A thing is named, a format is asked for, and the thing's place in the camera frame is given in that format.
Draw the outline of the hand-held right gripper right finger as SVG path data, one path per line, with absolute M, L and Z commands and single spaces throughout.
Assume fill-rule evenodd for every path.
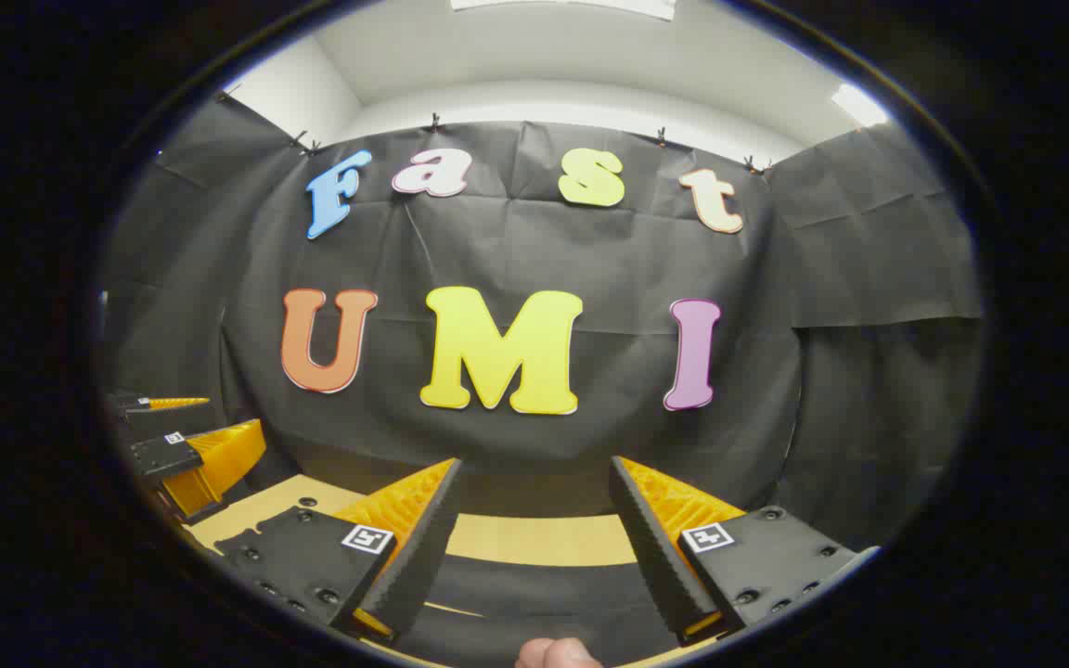
M 650 596 L 683 647 L 797 608 L 880 550 L 849 548 L 778 504 L 741 510 L 623 456 L 611 457 L 608 491 Z

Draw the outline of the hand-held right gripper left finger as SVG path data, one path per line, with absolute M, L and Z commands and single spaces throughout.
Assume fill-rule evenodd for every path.
M 447 459 L 336 513 L 289 507 L 215 542 L 272 603 L 352 638 L 392 643 L 423 609 L 458 524 L 462 462 Z

